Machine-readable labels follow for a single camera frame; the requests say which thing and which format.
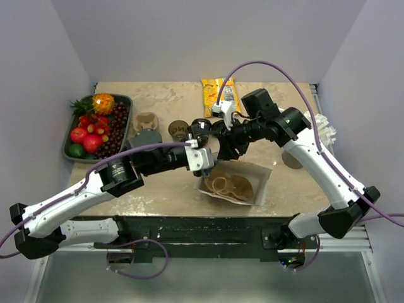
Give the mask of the dark coffee cup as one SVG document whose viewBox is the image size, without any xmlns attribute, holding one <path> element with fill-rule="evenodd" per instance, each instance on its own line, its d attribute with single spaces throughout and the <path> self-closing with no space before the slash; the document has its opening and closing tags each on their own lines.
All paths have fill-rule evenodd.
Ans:
<svg viewBox="0 0 404 303">
<path fill-rule="evenodd" d="M 189 126 L 189 134 L 192 139 L 208 141 L 208 135 L 211 131 L 212 123 L 208 119 L 195 119 Z"/>
<path fill-rule="evenodd" d="M 187 140 L 189 124 L 183 120 L 172 121 L 168 126 L 168 132 L 173 141 Z"/>
</svg>

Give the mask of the brown paper bag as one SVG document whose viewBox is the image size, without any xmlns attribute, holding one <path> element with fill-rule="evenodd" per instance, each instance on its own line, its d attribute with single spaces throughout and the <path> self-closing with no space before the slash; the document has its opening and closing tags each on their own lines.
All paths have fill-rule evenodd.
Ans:
<svg viewBox="0 0 404 303">
<path fill-rule="evenodd" d="M 195 189 L 202 194 L 210 196 L 212 198 L 222 199 L 237 205 L 247 206 L 263 206 L 266 201 L 266 192 L 268 188 L 268 181 L 271 175 L 271 169 L 256 165 L 250 162 L 243 162 L 238 160 L 232 160 L 228 162 L 219 162 L 214 166 L 212 170 L 223 170 L 226 173 L 232 175 L 239 175 L 248 179 L 252 185 L 254 191 L 254 197 L 252 200 L 243 202 L 230 198 L 224 198 L 213 194 L 204 184 L 204 177 L 200 177 L 196 184 Z"/>
</svg>

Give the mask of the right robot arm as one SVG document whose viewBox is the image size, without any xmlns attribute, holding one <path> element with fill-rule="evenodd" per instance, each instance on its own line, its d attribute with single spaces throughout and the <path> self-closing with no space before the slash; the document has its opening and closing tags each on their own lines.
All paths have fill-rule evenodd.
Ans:
<svg viewBox="0 0 404 303">
<path fill-rule="evenodd" d="M 379 190 L 364 186 L 325 147 L 316 145 L 316 133 L 300 110 L 280 111 L 264 88 L 244 96 L 242 103 L 248 114 L 243 122 L 232 118 L 230 102 L 221 101 L 212 108 L 213 115 L 221 117 L 214 125 L 220 142 L 218 159 L 237 159 L 257 140 L 275 142 L 308 171 L 330 203 L 317 212 L 294 216 L 282 229 L 283 244 L 295 248 L 312 234 L 344 238 L 380 198 Z"/>
</svg>

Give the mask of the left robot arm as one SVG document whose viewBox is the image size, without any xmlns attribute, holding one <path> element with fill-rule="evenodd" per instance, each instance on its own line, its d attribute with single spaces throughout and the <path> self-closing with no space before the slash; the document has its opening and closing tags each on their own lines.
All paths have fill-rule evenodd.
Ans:
<svg viewBox="0 0 404 303">
<path fill-rule="evenodd" d="M 84 179 L 35 205 L 10 208 L 18 253 L 39 259 L 75 244 L 99 242 L 125 247 L 131 233 L 120 219 L 76 221 L 85 210 L 143 186 L 143 177 L 189 166 L 187 155 L 198 144 L 185 142 L 139 144 L 128 141 L 125 151 L 98 162 Z"/>
</svg>

